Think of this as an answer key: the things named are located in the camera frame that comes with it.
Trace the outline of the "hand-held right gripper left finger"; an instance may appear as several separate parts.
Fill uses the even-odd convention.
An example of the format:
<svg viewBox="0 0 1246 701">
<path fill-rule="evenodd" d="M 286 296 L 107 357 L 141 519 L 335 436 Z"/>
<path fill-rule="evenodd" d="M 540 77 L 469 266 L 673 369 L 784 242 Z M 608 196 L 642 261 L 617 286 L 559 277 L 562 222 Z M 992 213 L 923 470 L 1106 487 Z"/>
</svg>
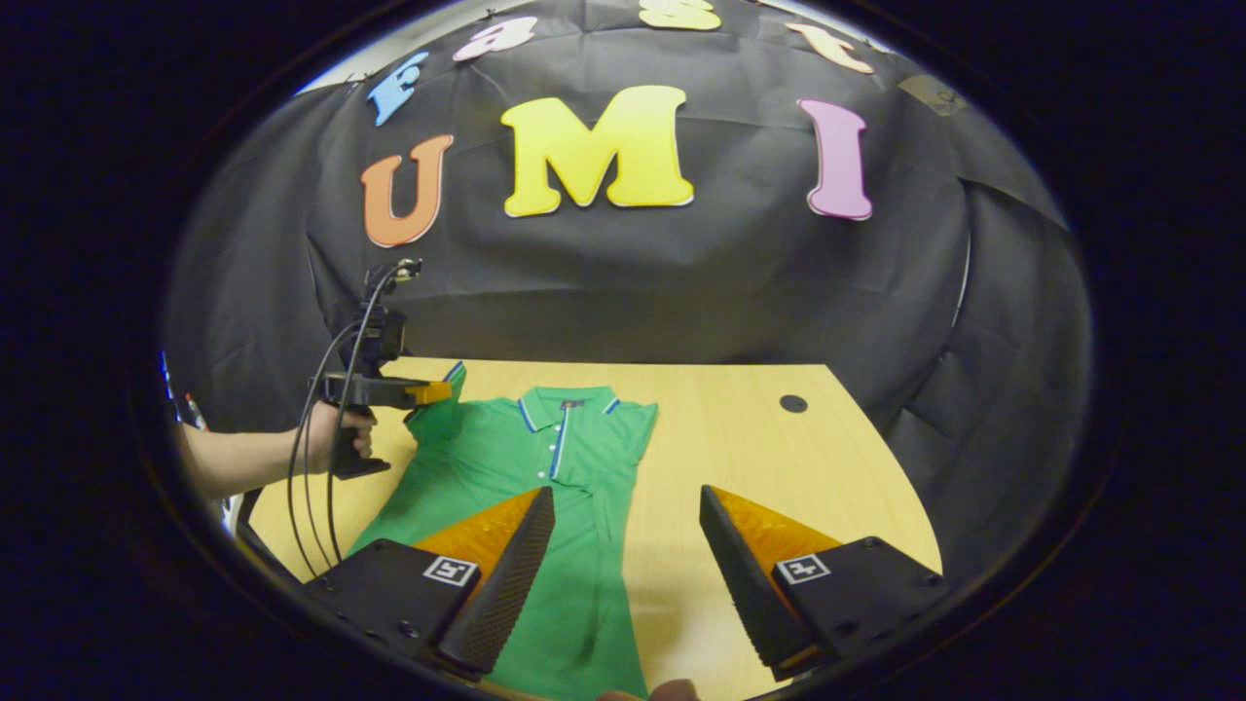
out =
<svg viewBox="0 0 1246 701">
<path fill-rule="evenodd" d="M 378 538 L 307 593 L 371 642 L 477 682 L 508 642 L 554 523 L 552 489 L 528 491 L 415 544 Z"/>
</svg>

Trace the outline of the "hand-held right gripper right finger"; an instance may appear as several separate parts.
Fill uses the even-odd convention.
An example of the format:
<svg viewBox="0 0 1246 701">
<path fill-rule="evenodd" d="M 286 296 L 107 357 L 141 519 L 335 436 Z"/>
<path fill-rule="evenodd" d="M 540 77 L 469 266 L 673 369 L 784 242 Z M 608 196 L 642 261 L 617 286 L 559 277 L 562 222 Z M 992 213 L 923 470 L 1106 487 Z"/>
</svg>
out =
<svg viewBox="0 0 1246 701">
<path fill-rule="evenodd" d="M 888 642 L 947 581 L 878 535 L 841 542 L 716 486 L 699 523 L 761 664 L 787 682 Z"/>
</svg>

